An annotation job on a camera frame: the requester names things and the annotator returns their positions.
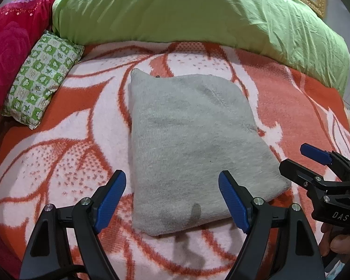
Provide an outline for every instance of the wrinkled green fabric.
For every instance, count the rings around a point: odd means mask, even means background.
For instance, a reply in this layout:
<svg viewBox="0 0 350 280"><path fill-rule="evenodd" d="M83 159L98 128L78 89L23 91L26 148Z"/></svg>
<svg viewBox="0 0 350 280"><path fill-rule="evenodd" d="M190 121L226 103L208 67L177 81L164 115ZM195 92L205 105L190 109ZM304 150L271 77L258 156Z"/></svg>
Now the wrinkled green fabric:
<svg viewBox="0 0 350 280"><path fill-rule="evenodd" d="M245 49L335 87L350 54L299 0L56 0L53 30L76 44L207 41Z"/></svg>

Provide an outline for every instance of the green fabric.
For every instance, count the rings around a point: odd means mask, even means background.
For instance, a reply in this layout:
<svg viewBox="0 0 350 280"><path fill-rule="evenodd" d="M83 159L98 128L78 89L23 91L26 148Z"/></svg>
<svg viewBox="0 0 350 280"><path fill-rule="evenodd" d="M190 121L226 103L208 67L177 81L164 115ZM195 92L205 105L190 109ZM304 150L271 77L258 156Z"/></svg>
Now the green fabric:
<svg viewBox="0 0 350 280"><path fill-rule="evenodd" d="M270 57L344 93L347 46L299 0L56 0L53 30L77 44L208 41Z"/></svg>
<svg viewBox="0 0 350 280"><path fill-rule="evenodd" d="M79 61L83 51L84 46L46 31L21 66L1 114L12 116L32 130L36 128L53 93Z"/></svg>

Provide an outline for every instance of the blue rubber pad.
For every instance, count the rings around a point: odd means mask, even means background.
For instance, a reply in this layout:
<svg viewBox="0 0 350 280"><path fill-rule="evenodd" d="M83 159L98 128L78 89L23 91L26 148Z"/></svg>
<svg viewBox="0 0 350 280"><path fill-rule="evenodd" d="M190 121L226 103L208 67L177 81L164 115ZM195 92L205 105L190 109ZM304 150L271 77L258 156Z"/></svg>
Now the blue rubber pad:
<svg viewBox="0 0 350 280"><path fill-rule="evenodd" d="M310 158L311 160L314 160L320 164L328 165L332 164L332 158L324 150L318 149L315 146L312 146L310 144L304 143L301 145L300 152L303 156Z"/></svg>
<svg viewBox="0 0 350 280"><path fill-rule="evenodd" d="M246 208L241 199L238 197L237 193L223 172L219 174L218 182L219 190L222 193L228 210L231 213L233 222L235 222L236 226L242 229L245 234L248 233L250 230L250 225L247 220Z"/></svg>
<svg viewBox="0 0 350 280"><path fill-rule="evenodd" d="M110 219L113 216L125 188L126 174L121 172L97 209L97 219L94 225L94 229L97 233L101 232L101 230L109 225Z"/></svg>

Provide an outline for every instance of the pink blanket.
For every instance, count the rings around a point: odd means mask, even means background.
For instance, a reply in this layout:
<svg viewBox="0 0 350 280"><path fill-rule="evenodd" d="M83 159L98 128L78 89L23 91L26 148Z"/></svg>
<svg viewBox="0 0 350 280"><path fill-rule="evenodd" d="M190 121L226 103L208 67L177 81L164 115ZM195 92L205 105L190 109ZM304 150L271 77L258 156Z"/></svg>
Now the pink blanket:
<svg viewBox="0 0 350 280"><path fill-rule="evenodd" d="M46 203L73 205L122 169L127 188L99 236L121 280L219 280L232 267L245 236L230 219L163 237L131 227L128 87L133 68L160 77L213 74L233 81L279 161L293 159L335 180L326 167L301 156L300 145L336 150L350 159L349 127L337 91L271 59L197 42L90 46L37 129L12 124L0 135L0 235L19 258ZM292 202L301 204L319 240L320 224L311 219L305 190L293 185L274 201L286 207ZM75 237L69 233L73 257L80 263Z"/></svg>

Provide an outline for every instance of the green and white pillow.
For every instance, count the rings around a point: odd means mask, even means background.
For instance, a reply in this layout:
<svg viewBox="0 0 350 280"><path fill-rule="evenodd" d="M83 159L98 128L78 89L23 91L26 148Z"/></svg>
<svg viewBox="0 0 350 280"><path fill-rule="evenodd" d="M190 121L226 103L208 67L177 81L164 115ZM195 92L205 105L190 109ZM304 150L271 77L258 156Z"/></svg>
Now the green and white pillow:
<svg viewBox="0 0 350 280"><path fill-rule="evenodd" d="M46 31L20 68L1 114L12 116L32 130L36 128L53 93L83 51L84 46Z"/></svg>

